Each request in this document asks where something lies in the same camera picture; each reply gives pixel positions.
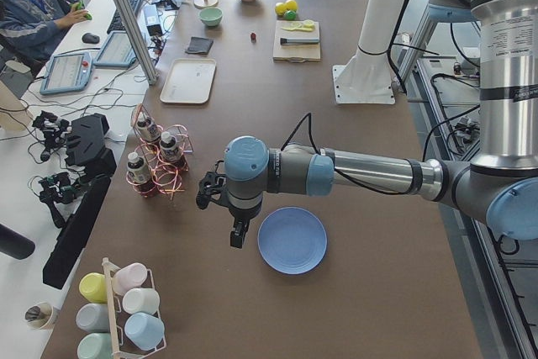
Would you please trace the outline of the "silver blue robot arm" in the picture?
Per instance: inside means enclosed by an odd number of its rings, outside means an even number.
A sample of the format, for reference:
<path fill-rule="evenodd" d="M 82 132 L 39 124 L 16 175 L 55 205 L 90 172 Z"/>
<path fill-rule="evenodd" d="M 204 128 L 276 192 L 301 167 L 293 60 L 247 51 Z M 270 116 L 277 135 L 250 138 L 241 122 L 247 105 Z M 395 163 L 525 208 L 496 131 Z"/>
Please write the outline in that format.
<path fill-rule="evenodd" d="M 264 193 L 327 195 L 350 181 L 388 194 L 418 194 L 515 240 L 537 236 L 537 0 L 430 0 L 481 24 L 480 148 L 466 161 L 419 162 L 302 145 L 270 149 L 255 137 L 224 154 L 223 200 L 242 247 Z"/>

